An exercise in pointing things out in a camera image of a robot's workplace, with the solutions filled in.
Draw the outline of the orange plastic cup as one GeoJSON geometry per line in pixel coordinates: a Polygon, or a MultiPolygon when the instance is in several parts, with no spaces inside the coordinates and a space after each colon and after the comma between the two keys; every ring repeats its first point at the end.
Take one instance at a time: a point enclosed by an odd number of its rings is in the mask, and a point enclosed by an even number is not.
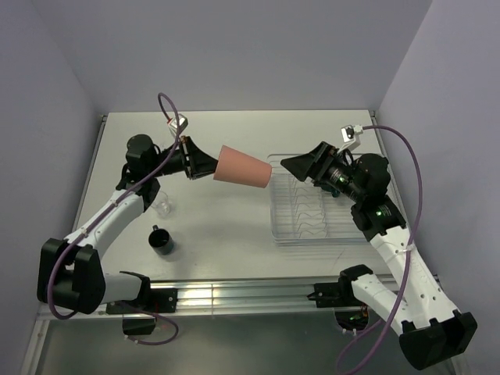
{"type": "Polygon", "coordinates": [[[272,166],[236,149],[223,145],[213,179],[254,188],[270,182],[272,166]]]}

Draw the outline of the small clear glass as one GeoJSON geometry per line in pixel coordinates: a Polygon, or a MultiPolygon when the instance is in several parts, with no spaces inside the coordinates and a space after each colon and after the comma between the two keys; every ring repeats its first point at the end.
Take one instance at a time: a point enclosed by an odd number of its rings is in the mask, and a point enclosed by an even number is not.
{"type": "Polygon", "coordinates": [[[168,194],[164,191],[159,191],[155,197],[155,200],[151,204],[151,207],[155,210],[156,214],[160,218],[167,218],[171,210],[168,194]]]}

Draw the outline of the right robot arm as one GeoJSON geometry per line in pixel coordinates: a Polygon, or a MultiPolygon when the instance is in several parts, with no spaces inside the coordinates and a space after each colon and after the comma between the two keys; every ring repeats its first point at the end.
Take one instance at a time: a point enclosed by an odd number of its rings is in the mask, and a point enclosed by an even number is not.
{"type": "Polygon", "coordinates": [[[368,305],[384,320],[384,329],[398,335],[403,355],[417,370],[464,353],[477,321],[446,296],[416,249],[408,224],[388,196],[388,160],[373,153],[354,159],[349,151],[322,142],[280,164],[297,180],[310,179],[353,201],[353,222],[399,286],[394,293],[367,266],[353,266],[339,277],[340,300],[368,305]]]}

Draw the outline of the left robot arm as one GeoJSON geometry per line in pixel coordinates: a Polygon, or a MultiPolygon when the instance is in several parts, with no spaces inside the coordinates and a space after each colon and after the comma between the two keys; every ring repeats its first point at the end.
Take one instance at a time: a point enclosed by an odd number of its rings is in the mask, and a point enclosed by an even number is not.
{"type": "Polygon", "coordinates": [[[63,239],[50,238],[41,248],[37,298],[58,319],[91,314],[100,305],[124,302],[143,312],[152,302],[151,281],[145,275],[106,273],[102,257],[135,219],[145,213],[159,192],[159,177],[185,173],[190,180],[206,177],[218,161],[190,137],[160,150],[146,134],[127,142],[120,182],[108,202],[81,228],[63,239]]]}

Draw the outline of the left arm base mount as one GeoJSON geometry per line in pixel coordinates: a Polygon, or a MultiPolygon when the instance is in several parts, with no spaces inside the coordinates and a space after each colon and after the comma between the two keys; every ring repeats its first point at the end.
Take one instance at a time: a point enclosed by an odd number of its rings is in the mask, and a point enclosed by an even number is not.
{"type": "Polygon", "coordinates": [[[144,298],[133,301],[109,302],[105,312],[108,315],[123,315],[122,332],[127,338],[144,340],[146,336],[160,332],[161,329],[178,329],[168,320],[157,315],[175,313],[178,289],[175,287],[153,288],[144,298]]]}

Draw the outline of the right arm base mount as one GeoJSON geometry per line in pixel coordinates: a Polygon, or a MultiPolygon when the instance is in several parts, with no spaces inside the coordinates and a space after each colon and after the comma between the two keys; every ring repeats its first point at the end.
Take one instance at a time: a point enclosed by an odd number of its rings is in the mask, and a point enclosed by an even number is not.
{"type": "Polygon", "coordinates": [[[316,283],[313,292],[306,297],[318,309],[333,309],[342,329],[363,330],[370,321],[367,305],[357,300],[341,282],[316,283]]]}

